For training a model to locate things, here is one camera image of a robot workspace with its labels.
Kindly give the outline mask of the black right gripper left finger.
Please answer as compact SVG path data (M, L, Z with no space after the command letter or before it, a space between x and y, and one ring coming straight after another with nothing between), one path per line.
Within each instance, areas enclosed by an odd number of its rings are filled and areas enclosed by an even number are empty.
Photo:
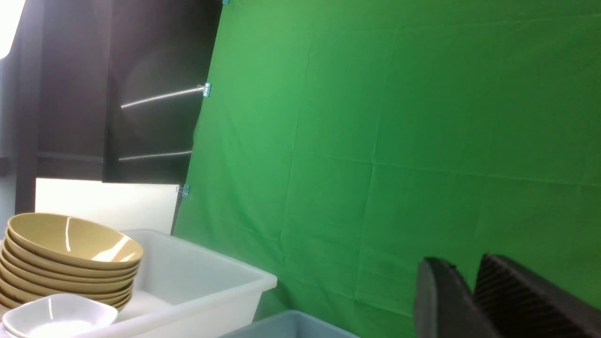
M502 337L455 265L436 257L418 265L413 323L417 338Z

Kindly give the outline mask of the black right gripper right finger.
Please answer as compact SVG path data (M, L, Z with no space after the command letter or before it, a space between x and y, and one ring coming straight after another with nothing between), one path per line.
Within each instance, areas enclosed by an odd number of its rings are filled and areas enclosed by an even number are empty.
M601 313L504 255L484 254L474 300L505 338L598 338Z

